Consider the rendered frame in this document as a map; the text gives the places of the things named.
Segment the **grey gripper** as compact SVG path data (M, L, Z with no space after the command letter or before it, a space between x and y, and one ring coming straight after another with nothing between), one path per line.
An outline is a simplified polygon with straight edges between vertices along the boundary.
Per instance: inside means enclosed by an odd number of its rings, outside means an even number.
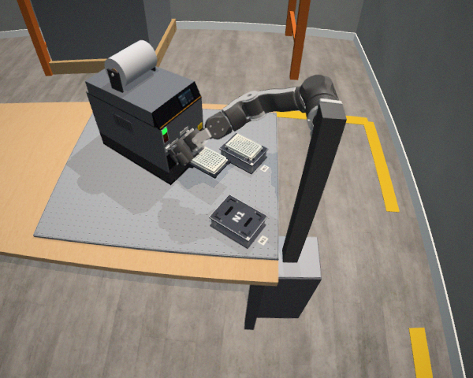
M177 142L175 142L175 146L171 146L171 148L168 149L168 153L172 155L170 155L170 157L175 161L175 163L180 162L181 165L187 165L191 160L198 156L201 151L204 150L206 145L203 145L200 149L193 153L193 151L184 142L183 138L185 137L182 136Z

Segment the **white foil roll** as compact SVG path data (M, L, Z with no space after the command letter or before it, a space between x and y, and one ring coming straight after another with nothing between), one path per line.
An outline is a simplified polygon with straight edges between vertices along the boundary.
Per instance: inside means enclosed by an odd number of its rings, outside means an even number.
M120 74L122 87L136 80L157 65L153 47L140 40L105 60L105 70L116 69Z

